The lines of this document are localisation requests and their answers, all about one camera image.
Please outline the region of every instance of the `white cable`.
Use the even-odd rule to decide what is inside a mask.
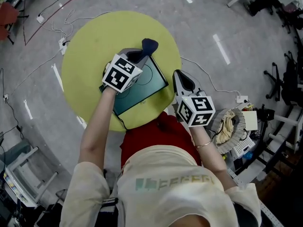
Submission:
[[[218,89],[216,89],[216,87],[214,86],[214,83],[213,83],[212,78],[210,77],[210,75],[197,62],[191,61],[191,60],[189,60],[187,58],[184,58],[182,56],[181,56],[181,58],[184,59],[184,60],[186,60],[186,61],[189,61],[189,62],[192,62],[192,63],[196,64],[202,71],[204,71],[208,75],[210,82],[212,83],[214,89],[217,92],[237,93],[239,96],[241,96],[241,93],[239,91],[227,91],[227,90],[218,90]]]
[[[49,28],[43,26],[42,24],[40,24],[40,25],[41,25],[43,28],[47,29],[48,31],[54,31],[54,32],[57,32],[57,33],[61,33],[61,38],[64,37],[64,38],[66,39],[66,38],[68,38],[69,36],[72,35],[72,33],[73,33],[73,22],[77,21],[78,19],[94,19],[94,18],[97,18],[97,17],[99,17],[99,16],[101,16],[101,15],[103,15],[103,14],[110,13],[110,11],[108,11],[108,12],[103,12],[103,13],[101,13],[101,14],[95,16],[95,17],[79,17],[79,18],[74,19],[72,22],[68,22],[67,20],[74,14],[74,12],[75,12],[75,10],[72,9],[72,10],[69,12],[69,14],[67,15],[66,19],[64,20],[64,24],[65,24],[65,25],[70,25],[70,26],[71,26],[71,32],[70,32],[68,35],[67,35],[66,32],[64,32],[62,29],[55,28],[55,27],[53,26],[53,21],[51,22],[51,25],[52,25],[52,28],[51,28],[51,29],[49,29]]]
[[[78,19],[94,19],[94,18],[97,18],[97,17],[99,17],[99,16],[101,16],[103,14],[110,13],[110,11],[107,11],[107,12],[103,12],[103,13],[95,16],[95,17],[79,17],[79,18],[74,19],[72,22],[67,22],[67,20],[74,14],[74,12],[75,12],[74,9],[71,10],[69,12],[69,14],[67,15],[66,19],[64,20],[64,24],[65,25],[71,25],[71,33],[68,36],[66,36],[66,37],[69,37],[69,36],[72,35],[72,32],[73,32],[73,25],[72,24],[73,24],[73,22],[77,21]]]
[[[56,57],[56,55],[59,53],[59,51],[60,50],[58,50],[57,52],[56,52],[56,54],[52,57],[52,58],[50,58],[50,59],[48,59],[47,61],[45,61],[45,62],[43,62],[41,65],[39,65],[36,69],[34,69],[31,73],[29,73],[28,74],[28,76],[25,78],[25,79],[23,79],[23,81],[21,81],[19,84],[18,84],[18,86],[16,86],[16,88],[14,89],[14,91],[11,93],[11,95],[13,95],[13,93],[15,92],[15,90],[31,75],[31,74],[33,74],[37,69],[39,69],[41,66],[43,66],[45,63],[47,63],[48,61],[50,61],[50,60],[52,60],[53,58],[55,58]]]

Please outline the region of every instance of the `white box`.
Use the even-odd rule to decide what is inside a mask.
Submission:
[[[242,111],[245,119],[245,129],[256,131],[258,129],[257,111]]]
[[[42,17],[42,15],[39,15],[36,19],[39,22],[39,24],[42,24],[44,22],[44,17]]]
[[[178,114],[189,127],[208,125],[215,113],[210,96],[178,96]]]
[[[232,148],[231,154],[234,160],[239,159],[242,157],[244,154],[249,152],[251,148],[255,146],[255,142],[251,140],[249,136],[245,140],[240,140],[239,143]]]
[[[102,82],[114,88],[119,93],[122,93],[135,83],[142,72],[141,69],[128,60],[115,54],[106,70]]]

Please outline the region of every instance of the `black chair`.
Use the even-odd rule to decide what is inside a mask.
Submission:
[[[268,75],[269,78],[271,78],[273,80],[274,84],[275,84],[271,93],[266,95],[266,98],[271,99],[277,93],[277,97],[275,98],[275,100],[280,101],[281,87],[283,86],[283,81],[280,80],[279,70],[278,70],[277,65],[274,62],[273,62],[273,67],[276,68],[276,78],[274,78],[274,76],[271,75],[267,70],[265,70],[263,72],[264,75]]]
[[[303,106],[303,91],[298,88],[298,71],[301,65],[294,61],[292,53],[289,51],[289,55],[284,54],[288,59],[286,72],[283,74],[283,81],[280,79],[277,65],[273,63],[276,68],[276,78],[274,78],[268,71],[264,71],[265,75],[268,75],[275,83],[274,88],[270,95],[266,95],[267,99],[272,98],[276,93],[276,101],[280,101],[280,94],[286,105],[294,105],[292,102],[296,102],[299,106]]]
[[[282,20],[282,27],[287,28],[287,32],[291,33],[291,27],[295,27],[295,29],[301,30],[303,28],[303,18],[299,17],[303,14],[303,11],[297,9],[292,13],[286,12],[283,8],[280,8],[276,12],[280,19]]]

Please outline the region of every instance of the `yellow circular mat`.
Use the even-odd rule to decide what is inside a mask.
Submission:
[[[75,113],[89,121],[101,97],[99,86],[105,65],[124,48],[142,48],[142,39],[159,43],[152,55],[169,85],[119,117],[128,129],[157,118],[174,99],[172,75],[181,69],[177,45],[157,20],[132,11],[118,11],[89,21],[69,43],[62,63],[64,95]],[[112,114],[110,130],[125,131]]]

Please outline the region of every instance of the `red cable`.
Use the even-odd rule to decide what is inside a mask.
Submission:
[[[68,0],[66,3],[64,3],[62,5],[62,7],[64,7],[66,4],[68,4],[69,2],[71,2],[73,0]],[[61,8],[58,8],[42,25],[44,25],[52,16],[54,16]],[[25,33],[24,33],[24,23],[23,23],[23,37],[24,37],[24,44],[25,46],[28,44],[28,42],[34,37],[34,35],[39,31],[40,28],[42,28],[42,25],[34,32],[34,34],[29,38],[29,40],[26,42],[25,40]]]

